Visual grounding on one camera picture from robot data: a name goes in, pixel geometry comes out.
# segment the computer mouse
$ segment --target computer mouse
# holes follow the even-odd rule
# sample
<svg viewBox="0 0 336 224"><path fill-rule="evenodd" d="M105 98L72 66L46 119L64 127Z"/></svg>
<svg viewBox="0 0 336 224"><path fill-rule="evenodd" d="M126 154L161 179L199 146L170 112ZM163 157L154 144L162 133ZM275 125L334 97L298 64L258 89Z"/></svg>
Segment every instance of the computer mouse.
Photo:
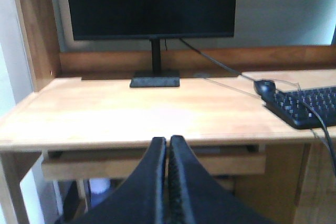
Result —
<svg viewBox="0 0 336 224"><path fill-rule="evenodd" d="M258 95L275 93L275 83L272 80L254 81L254 90Z"/></svg>

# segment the wooden desk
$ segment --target wooden desk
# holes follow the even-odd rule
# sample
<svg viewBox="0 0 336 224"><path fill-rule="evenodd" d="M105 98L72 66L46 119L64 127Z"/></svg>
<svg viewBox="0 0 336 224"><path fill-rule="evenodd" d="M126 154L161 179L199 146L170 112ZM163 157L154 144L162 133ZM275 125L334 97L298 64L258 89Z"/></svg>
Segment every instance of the wooden desk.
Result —
<svg viewBox="0 0 336 224"><path fill-rule="evenodd" d="M299 82L302 88L335 85L336 80L334 69L246 75ZM179 88L155 89L130 89L129 82L53 80L0 122L0 150L138 148L146 147L154 136L169 139L174 134L183 135L193 146L277 144L286 152L276 157L278 162L286 158L298 164L288 175L296 173L290 177L296 186L303 144L316 140L310 130L292 129L265 109L252 82L241 77L182 79ZM292 89L282 83L277 87ZM335 138L336 127L329 131ZM296 151L291 153L284 144ZM270 150L277 154L276 148Z"/></svg>

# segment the black keyboard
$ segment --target black keyboard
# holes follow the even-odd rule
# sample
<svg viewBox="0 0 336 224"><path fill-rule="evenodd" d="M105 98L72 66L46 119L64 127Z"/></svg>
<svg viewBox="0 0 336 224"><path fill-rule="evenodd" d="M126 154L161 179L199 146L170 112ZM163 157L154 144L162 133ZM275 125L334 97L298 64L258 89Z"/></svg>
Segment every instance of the black keyboard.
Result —
<svg viewBox="0 0 336 224"><path fill-rule="evenodd" d="M297 99L311 106L326 126L336 125L336 86L264 94L266 108L296 129L322 127L318 118Z"/></svg>

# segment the computer monitor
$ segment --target computer monitor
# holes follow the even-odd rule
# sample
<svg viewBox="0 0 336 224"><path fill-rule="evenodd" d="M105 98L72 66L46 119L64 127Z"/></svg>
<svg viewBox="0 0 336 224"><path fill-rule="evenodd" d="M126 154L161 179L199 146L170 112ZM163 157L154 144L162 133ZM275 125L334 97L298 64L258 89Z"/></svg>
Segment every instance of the computer monitor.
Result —
<svg viewBox="0 0 336 224"><path fill-rule="evenodd" d="M232 37L236 0L69 0L74 40L149 39L152 71L131 87L179 86L161 70L160 39Z"/></svg>

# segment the wooden side panel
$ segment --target wooden side panel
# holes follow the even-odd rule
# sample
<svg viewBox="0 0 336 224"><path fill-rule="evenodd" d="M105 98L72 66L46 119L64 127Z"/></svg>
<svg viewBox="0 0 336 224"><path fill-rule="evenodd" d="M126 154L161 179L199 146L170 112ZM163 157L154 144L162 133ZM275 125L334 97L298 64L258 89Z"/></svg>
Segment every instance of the wooden side panel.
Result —
<svg viewBox="0 0 336 224"><path fill-rule="evenodd" d="M236 178L236 196L280 224L292 224L304 145L268 145L264 175Z"/></svg>
<svg viewBox="0 0 336 224"><path fill-rule="evenodd" d="M51 0L16 0L34 90L59 72L59 44Z"/></svg>
<svg viewBox="0 0 336 224"><path fill-rule="evenodd" d="M294 224L336 223L335 209L336 179L330 155L324 144L314 143L308 151Z"/></svg>
<svg viewBox="0 0 336 224"><path fill-rule="evenodd" d="M8 224L29 224L11 153L0 153L0 204Z"/></svg>
<svg viewBox="0 0 336 224"><path fill-rule="evenodd" d="M40 157L41 152L15 152L13 158L15 160L16 173L21 181Z"/></svg>
<svg viewBox="0 0 336 224"><path fill-rule="evenodd" d="M217 60L241 71L259 69L314 69L336 66L336 46L291 46L225 48L203 50ZM60 54L64 73L135 71L151 68L149 51L68 52ZM162 51L164 69L219 69L190 50Z"/></svg>

